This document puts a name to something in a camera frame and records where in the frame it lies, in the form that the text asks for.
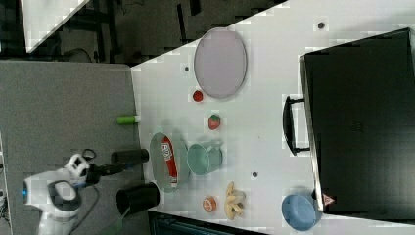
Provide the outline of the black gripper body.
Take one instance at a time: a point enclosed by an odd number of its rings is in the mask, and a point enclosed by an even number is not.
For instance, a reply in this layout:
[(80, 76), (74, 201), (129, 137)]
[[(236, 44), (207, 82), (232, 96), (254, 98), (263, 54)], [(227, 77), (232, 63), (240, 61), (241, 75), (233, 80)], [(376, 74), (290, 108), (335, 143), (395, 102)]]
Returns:
[(96, 165), (91, 164), (87, 175), (86, 175), (86, 184), (95, 185), (97, 184), (103, 176), (114, 175), (124, 171), (123, 164), (105, 164), (105, 165)]

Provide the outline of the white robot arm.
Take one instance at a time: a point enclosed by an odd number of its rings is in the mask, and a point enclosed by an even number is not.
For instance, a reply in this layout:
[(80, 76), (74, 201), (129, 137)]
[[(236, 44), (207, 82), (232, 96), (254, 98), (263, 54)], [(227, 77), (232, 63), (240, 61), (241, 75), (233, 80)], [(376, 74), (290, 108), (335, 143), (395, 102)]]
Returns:
[[(67, 164), (26, 178), (23, 203), (41, 211), (37, 235), (70, 235), (97, 205), (101, 195), (96, 184), (100, 179), (123, 171), (120, 164)], [(94, 188), (96, 199), (79, 219), (83, 203), (80, 190), (89, 186)]]

